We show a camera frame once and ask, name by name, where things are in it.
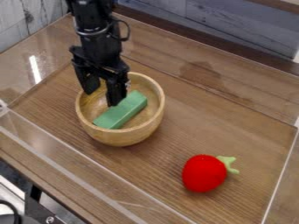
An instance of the green sponge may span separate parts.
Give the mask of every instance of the green sponge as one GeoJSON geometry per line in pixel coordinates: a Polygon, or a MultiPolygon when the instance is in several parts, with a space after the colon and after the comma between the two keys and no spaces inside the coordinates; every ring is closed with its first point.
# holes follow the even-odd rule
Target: green sponge
{"type": "Polygon", "coordinates": [[[108,110],[93,120],[93,124],[100,128],[116,130],[136,115],[145,105],[145,96],[134,90],[114,107],[109,107],[108,110]]]}

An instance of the strawberry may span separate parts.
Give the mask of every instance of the strawberry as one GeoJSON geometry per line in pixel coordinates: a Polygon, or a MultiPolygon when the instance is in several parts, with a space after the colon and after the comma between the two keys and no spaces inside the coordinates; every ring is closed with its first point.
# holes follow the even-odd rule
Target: strawberry
{"type": "Polygon", "coordinates": [[[223,156],[192,157],[181,170],[181,182],[185,188],[197,193],[216,188],[224,182],[228,172],[239,174],[239,171],[229,167],[235,160],[233,157],[223,156]]]}

